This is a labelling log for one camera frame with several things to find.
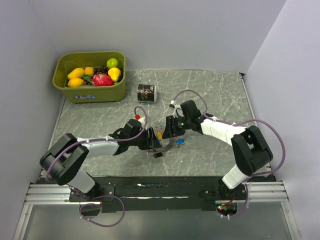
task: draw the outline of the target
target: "plastic container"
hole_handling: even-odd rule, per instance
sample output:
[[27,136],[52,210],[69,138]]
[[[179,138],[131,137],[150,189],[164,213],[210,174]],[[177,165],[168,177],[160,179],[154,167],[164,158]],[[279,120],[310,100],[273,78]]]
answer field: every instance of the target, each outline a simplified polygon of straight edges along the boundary
[[[106,66],[109,59],[115,58],[123,69],[121,82],[112,86],[68,87],[67,75],[75,68]],[[74,104],[119,102],[126,95],[126,58],[116,51],[74,52],[61,57],[55,68],[53,85]]]

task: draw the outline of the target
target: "table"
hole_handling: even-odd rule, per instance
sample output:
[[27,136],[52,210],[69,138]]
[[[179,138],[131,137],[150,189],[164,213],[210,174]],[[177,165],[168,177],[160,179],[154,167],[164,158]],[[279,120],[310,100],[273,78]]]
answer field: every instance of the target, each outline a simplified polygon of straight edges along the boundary
[[[242,122],[252,119],[241,75],[237,72],[207,70],[141,70],[126,72],[126,97],[120,102],[72,104],[65,101],[53,142],[72,133],[80,138],[96,138],[113,133],[134,118],[134,107],[142,106],[150,116],[149,126],[165,126],[172,115],[170,101],[181,90],[191,89],[203,96],[208,112],[219,119]],[[158,89],[156,103],[137,101],[138,84],[153,84]],[[194,100],[203,111],[204,104],[191,92],[176,100]],[[163,157],[130,147],[117,156],[86,159],[82,170],[93,176],[223,176],[235,164],[231,146],[192,130],[183,136],[185,144]]]

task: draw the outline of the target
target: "yellow object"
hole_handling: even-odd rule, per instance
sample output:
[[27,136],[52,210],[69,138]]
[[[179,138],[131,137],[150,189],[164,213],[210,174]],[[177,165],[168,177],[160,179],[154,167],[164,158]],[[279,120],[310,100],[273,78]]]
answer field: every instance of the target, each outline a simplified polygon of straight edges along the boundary
[[85,81],[81,78],[76,77],[69,80],[68,87],[77,88],[82,86],[83,84],[85,84]]
[[160,140],[160,141],[162,141],[163,139],[162,139],[162,134],[161,134],[161,132],[157,132],[156,133],[156,136],[157,136],[157,138]]
[[84,69],[84,74],[93,75],[94,74],[94,68],[93,67],[86,67]]
[[76,78],[81,78],[85,74],[85,70],[81,67],[78,67],[74,69],[72,72],[68,74],[68,79],[76,79]]
[[119,70],[119,68],[113,67],[109,69],[108,75],[112,79],[112,81],[117,82],[121,75],[121,71]]

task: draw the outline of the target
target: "sticker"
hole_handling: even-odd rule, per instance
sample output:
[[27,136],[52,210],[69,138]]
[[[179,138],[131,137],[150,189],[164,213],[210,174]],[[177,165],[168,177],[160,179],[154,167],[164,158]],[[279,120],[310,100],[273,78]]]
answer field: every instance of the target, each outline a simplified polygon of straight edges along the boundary
[[95,99],[96,95],[78,95],[78,94],[75,94],[75,95],[73,95],[73,98],[74,99]]

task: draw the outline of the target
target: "green apple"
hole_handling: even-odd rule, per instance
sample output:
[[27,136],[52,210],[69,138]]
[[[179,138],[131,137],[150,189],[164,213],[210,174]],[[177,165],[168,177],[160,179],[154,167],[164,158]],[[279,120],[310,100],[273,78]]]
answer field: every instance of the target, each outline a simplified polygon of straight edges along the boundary
[[108,69],[112,69],[112,68],[118,68],[121,69],[121,65],[119,64],[118,60],[115,58],[110,58],[107,62],[106,62],[106,67]]

